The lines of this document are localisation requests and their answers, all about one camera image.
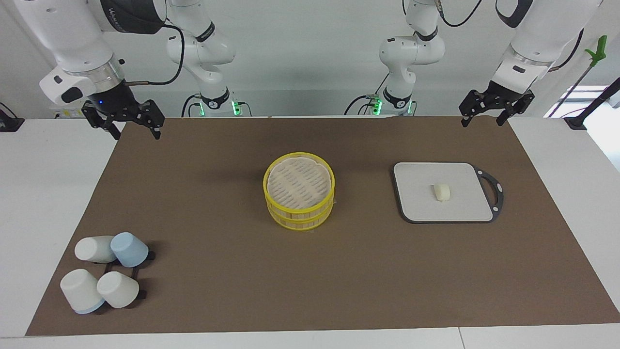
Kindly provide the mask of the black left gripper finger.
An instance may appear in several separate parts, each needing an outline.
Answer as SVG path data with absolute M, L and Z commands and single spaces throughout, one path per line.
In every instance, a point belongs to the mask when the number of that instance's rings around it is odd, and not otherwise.
M 487 94 L 471 89 L 465 96 L 463 101 L 459 104 L 459 111 L 462 115 L 461 125 L 463 127 L 469 126 L 472 119 L 482 112 L 487 110 L 486 107 Z
M 500 115 L 496 119 L 496 124 L 498 126 L 503 126 L 505 122 L 513 117 L 516 114 L 524 113 L 527 108 L 530 106 L 531 102 L 535 98 L 533 92 L 526 92 L 522 97 L 520 97 L 516 102 L 511 103 L 507 102 L 505 108 L 500 113 Z

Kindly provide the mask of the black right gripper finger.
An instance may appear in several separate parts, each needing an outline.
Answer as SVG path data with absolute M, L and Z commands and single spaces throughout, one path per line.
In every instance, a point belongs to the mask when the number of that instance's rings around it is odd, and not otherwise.
M 139 105 L 139 124 L 146 126 L 156 140 L 161 138 L 161 128 L 165 122 L 165 116 L 152 99 Z
M 111 116 L 107 117 L 106 119 L 102 118 L 98 110 L 95 108 L 94 104 L 91 102 L 84 102 L 81 111 L 92 128 L 100 128 L 110 133 L 113 139 L 119 141 L 121 137 L 121 132 L 113 123 L 114 119 Z

